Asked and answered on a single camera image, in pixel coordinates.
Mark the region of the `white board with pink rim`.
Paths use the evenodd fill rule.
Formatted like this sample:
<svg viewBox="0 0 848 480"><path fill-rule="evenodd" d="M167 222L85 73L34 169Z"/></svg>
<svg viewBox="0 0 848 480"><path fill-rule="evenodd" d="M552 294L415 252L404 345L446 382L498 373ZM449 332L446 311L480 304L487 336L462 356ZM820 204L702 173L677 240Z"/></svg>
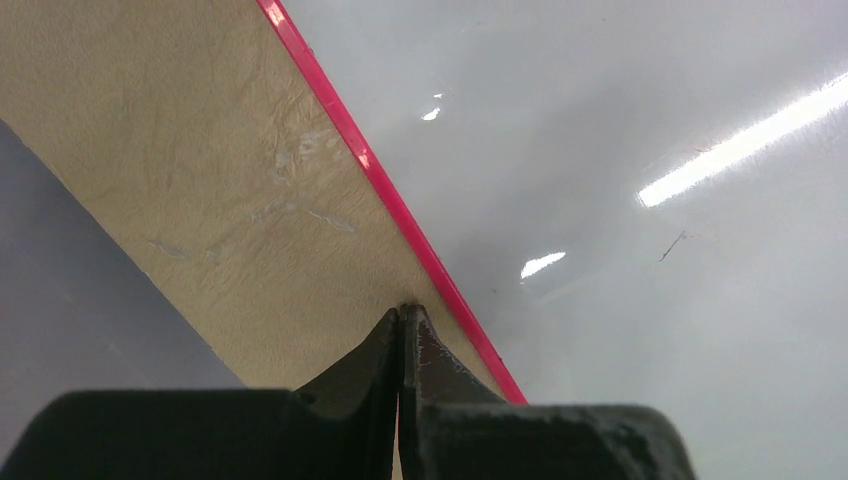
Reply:
<svg viewBox="0 0 848 480"><path fill-rule="evenodd" d="M533 403L847 475L843 1L287 1Z"/></svg>

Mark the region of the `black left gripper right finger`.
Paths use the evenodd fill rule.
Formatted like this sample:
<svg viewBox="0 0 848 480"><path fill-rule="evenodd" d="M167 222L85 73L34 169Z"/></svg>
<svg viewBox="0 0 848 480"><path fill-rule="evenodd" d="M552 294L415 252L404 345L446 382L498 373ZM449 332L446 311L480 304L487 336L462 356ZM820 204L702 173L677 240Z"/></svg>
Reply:
<svg viewBox="0 0 848 480"><path fill-rule="evenodd" d="M408 479L693 479L685 443L639 405L513 405L400 309L399 451Z"/></svg>

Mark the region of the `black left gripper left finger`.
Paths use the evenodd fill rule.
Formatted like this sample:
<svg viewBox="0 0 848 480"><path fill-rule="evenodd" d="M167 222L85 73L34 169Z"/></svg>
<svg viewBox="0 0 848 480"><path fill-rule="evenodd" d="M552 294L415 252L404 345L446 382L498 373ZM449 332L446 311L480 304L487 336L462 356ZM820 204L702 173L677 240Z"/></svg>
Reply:
<svg viewBox="0 0 848 480"><path fill-rule="evenodd" d="M287 389L88 390L27 425L5 479L388 479L399 315Z"/></svg>

